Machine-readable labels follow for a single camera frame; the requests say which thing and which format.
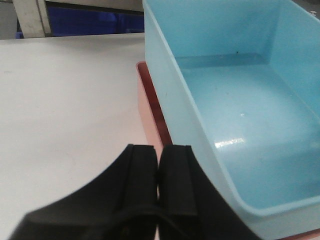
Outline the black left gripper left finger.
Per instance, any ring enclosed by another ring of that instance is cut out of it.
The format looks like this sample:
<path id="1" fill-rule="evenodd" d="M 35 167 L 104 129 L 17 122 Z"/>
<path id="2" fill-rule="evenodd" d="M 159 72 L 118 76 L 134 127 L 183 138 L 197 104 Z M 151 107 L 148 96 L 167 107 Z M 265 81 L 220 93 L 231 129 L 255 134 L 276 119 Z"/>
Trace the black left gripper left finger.
<path id="1" fill-rule="evenodd" d="M 158 162 L 150 145 L 129 144 L 91 182 L 27 213 L 13 240 L 152 240 Z"/>

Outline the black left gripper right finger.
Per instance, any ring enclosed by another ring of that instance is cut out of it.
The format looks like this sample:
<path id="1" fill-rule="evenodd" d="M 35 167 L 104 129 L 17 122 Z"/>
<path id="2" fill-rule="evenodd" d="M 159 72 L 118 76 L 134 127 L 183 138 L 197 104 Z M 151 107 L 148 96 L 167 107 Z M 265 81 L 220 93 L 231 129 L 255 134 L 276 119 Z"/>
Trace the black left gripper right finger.
<path id="1" fill-rule="evenodd" d="M 159 162 L 162 240 L 257 240 L 223 199 L 190 146 L 167 145 Z"/>

